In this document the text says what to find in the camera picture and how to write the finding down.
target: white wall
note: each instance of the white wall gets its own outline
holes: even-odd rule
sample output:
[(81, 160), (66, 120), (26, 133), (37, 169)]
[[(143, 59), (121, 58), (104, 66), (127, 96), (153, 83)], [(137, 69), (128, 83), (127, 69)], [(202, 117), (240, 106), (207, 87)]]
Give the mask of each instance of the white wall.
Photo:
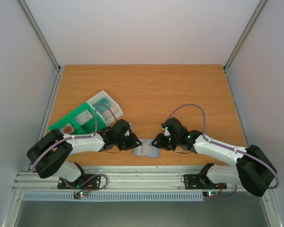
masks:
[(229, 69), (249, 144), (275, 165), (284, 218), (284, 0), (268, 1)]
[(0, 222), (28, 166), (55, 70), (16, 0), (0, 0)]
[(27, 0), (65, 64), (225, 64), (258, 0)]

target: ventilation grate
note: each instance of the ventilation grate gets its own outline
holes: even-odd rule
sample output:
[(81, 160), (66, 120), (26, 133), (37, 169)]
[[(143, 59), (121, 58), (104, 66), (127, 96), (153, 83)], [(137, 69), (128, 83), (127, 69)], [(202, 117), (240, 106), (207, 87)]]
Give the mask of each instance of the ventilation grate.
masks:
[(201, 192), (91, 192), (77, 198), (73, 192), (25, 192), (24, 201), (203, 201)]

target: purple cable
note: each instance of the purple cable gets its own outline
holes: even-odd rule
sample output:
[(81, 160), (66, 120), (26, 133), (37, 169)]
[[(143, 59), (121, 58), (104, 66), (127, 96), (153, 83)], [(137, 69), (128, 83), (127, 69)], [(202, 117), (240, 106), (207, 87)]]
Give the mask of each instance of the purple cable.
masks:
[[(105, 178), (105, 184), (104, 184), (101, 188), (98, 188), (98, 189), (91, 189), (91, 191), (100, 191), (100, 190), (104, 189), (104, 188), (107, 186), (107, 184), (108, 184), (108, 177), (107, 177), (105, 174), (96, 174), (96, 175), (91, 176), (88, 180), (86, 180), (83, 184), (81, 184), (81, 185), (79, 186), (79, 188), (82, 187), (83, 185), (85, 185), (85, 184), (86, 184), (88, 181), (90, 181), (92, 178), (97, 177), (97, 176), (102, 176), (102, 177), (104, 177), (104, 178)], [(65, 180), (65, 179), (63, 179), (63, 178), (62, 178), (62, 180), (64, 181), (64, 183), (65, 183), (69, 188), (74, 189), (74, 190), (79, 189), (79, 188), (72, 187), (72, 186), (67, 182), (67, 180)]]
[(181, 108), (184, 107), (184, 106), (189, 106), (189, 105), (192, 105), (192, 106), (197, 107), (197, 108), (198, 108), (199, 110), (201, 110), (201, 112), (202, 112), (202, 115), (203, 115), (203, 129), (202, 129), (202, 133), (203, 133), (203, 134), (202, 134), (202, 136), (203, 136), (204, 140), (206, 140), (207, 142), (210, 142), (210, 143), (212, 143), (212, 144), (214, 144), (214, 145), (217, 145), (217, 146), (219, 146), (219, 147), (222, 147), (222, 148), (231, 150), (231, 151), (233, 151), (233, 152), (238, 152), (238, 153), (240, 153), (240, 154), (243, 154), (243, 155), (245, 155), (245, 156), (247, 156), (247, 157), (249, 157), (249, 158), (251, 158), (251, 159), (257, 161), (258, 163), (262, 164), (262, 165), (265, 166), (265, 167), (274, 175), (274, 177), (275, 177), (275, 186), (268, 187), (268, 189), (276, 189), (276, 188), (279, 186), (280, 180), (279, 180), (278, 175), (275, 173), (275, 171), (274, 171), (268, 164), (266, 164), (266, 163), (263, 162), (262, 160), (258, 159), (257, 157), (254, 157), (254, 156), (252, 156), (252, 155), (250, 155), (250, 154), (248, 154), (248, 153), (245, 153), (244, 151), (235, 150), (234, 148), (228, 147), (228, 146), (226, 146), (226, 145), (224, 145), (224, 144), (221, 144), (221, 143), (218, 143), (218, 142), (216, 142), (216, 141), (212, 141), (212, 140), (209, 141), (209, 139), (206, 138), (206, 134), (205, 134), (205, 127), (206, 127), (205, 112), (204, 112), (204, 110), (203, 110), (199, 105), (196, 105), (196, 104), (193, 104), (193, 103), (188, 103), (188, 104), (181, 105), (181, 106), (179, 106), (177, 109), (175, 109), (175, 110), (171, 113), (171, 115), (166, 119), (166, 121), (167, 121), (169, 118), (171, 118), (172, 115), (174, 115), (174, 113), (177, 112), (179, 109), (181, 109)]
[[(106, 107), (106, 108), (110, 111), (110, 113), (112, 114), (112, 116), (114, 117), (114, 119), (117, 121), (117, 119), (116, 119), (114, 113), (111, 111), (111, 109), (109, 109), (109, 107), (108, 107), (107, 105), (104, 105), (104, 104), (102, 104), (102, 103), (100, 103), (100, 104), (98, 104), (98, 105), (96, 106), (96, 108), (95, 108), (95, 116), (97, 115), (98, 107), (101, 106), (101, 105), (104, 106), (104, 107)], [(48, 149), (46, 149), (45, 152), (43, 152), (43, 153), (36, 159), (36, 161), (33, 163), (33, 165), (32, 165), (31, 168), (30, 168), (30, 169), (31, 169), (31, 172), (32, 172), (32, 173), (36, 173), (36, 171), (35, 171), (36, 165), (40, 162), (40, 160), (41, 160), (49, 151), (51, 151), (53, 148), (57, 147), (60, 143), (62, 143), (62, 142), (64, 142), (64, 141), (67, 141), (67, 140), (73, 140), (73, 139), (87, 139), (87, 138), (91, 138), (91, 137), (93, 138), (93, 137), (96, 135), (97, 130), (98, 130), (98, 121), (97, 121), (97, 117), (96, 117), (96, 118), (95, 118), (95, 132), (94, 132), (93, 134), (66, 137), (66, 138), (64, 138), (64, 139), (62, 139), (62, 140), (59, 140), (59, 141), (55, 142), (53, 145), (51, 145)]]
[(230, 200), (237, 194), (237, 189), (238, 189), (238, 186), (235, 185), (235, 191), (230, 197), (227, 197), (227, 198), (217, 198), (217, 197), (211, 197), (211, 196), (206, 196), (206, 198), (213, 199), (213, 200)]

